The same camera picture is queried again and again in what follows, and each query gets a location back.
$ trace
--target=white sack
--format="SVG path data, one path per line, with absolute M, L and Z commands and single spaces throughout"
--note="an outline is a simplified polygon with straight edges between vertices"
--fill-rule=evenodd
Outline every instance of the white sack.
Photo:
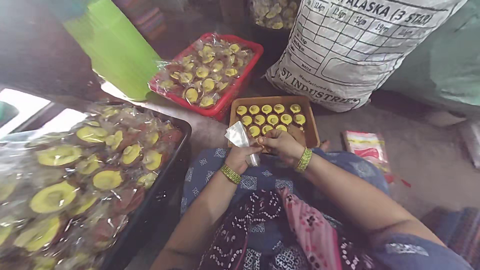
M 302 0 L 287 48 L 266 78 L 333 111 L 358 108 L 465 2 Z

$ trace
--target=forearm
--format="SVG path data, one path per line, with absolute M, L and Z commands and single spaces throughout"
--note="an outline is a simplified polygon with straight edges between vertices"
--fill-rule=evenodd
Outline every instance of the forearm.
M 217 171 L 190 205 L 151 270 L 193 266 L 227 210 L 237 185 Z
M 327 160 L 312 155 L 307 178 L 368 233 L 410 233 L 443 244 L 427 227 L 385 193 Z

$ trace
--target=woman's right hand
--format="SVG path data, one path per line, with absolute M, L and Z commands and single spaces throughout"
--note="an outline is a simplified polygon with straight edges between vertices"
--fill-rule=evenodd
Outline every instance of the woman's right hand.
M 278 129 L 270 130 L 265 137 L 260 137 L 257 141 L 270 152 L 278 154 L 290 165 L 296 165 L 305 151 L 305 147 L 298 143 L 292 135 Z

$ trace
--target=green bangle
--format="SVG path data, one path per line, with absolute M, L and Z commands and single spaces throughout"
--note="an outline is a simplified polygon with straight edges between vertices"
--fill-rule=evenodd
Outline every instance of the green bangle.
M 300 158 L 296 171 L 304 172 L 308 166 L 308 163 L 310 163 L 311 158 L 312 158 L 312 151 L 306 148 L 305 151 L 303 152 L 303 155 Z
M 240 184 L 240 175 L 230 169 L 226 164 L 223 164 L 222 168 L 220 168 L 220 171 L 223 172 L 223 174 L 234 184 Z

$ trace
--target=red plastic basket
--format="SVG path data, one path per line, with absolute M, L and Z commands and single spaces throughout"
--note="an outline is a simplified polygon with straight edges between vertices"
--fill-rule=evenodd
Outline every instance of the red plastic basket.
M 172 93 L 166 93 L 165 97 L 203 116 L 213 117 L 214 119 L 220 121 L 225 115 L 225 112 L 228 110 L 228 108 L 232 104 L 232 101 L 237 97 L 238 93 L 240 92 L 241 84 L 243 83 L 245 78 L 247 78 L 247 75 L 250 73 L 252 68 L 258 62 L 258 59 L 260 58 L 260 56 L 263 54 L 264 48 L 262 47 L 262 45 L 258 43 L 247 41 L 234 35 L 218 35 L 217 34 L 216 36 L 228 42 L 240 43 L 242 45 L 245 45 L 253 51 L 254 53 L 253 58 L 250 60 L 250 62 L 247 64 L 247 66 L 243 70 L 242 75 L 239 78 L 237 78 L 232 85 L 227 86 L 227 88 L 223 92 L 222 97 L 217 101 L 217 103 L 213 107 L 209 109 L 202 109 L 198 106 L 192 106 L 183 98 Z M 213 41 L 213 33 L 205 33 L 199 38 L 199 40 L 206 41 L 206 42 Z M 192 52 L 194 52 L 193 44 L 191 44 L 187 49 L 185 49 L 183 52 L 175 56 L 173 60 L 179 60 L 182 57 L 185 57 L 191 54 Z M 149 87 L 152 91 L 157 92 L 155 85 L 156 85 L 155 78 L 153 78 L 149 83 Z

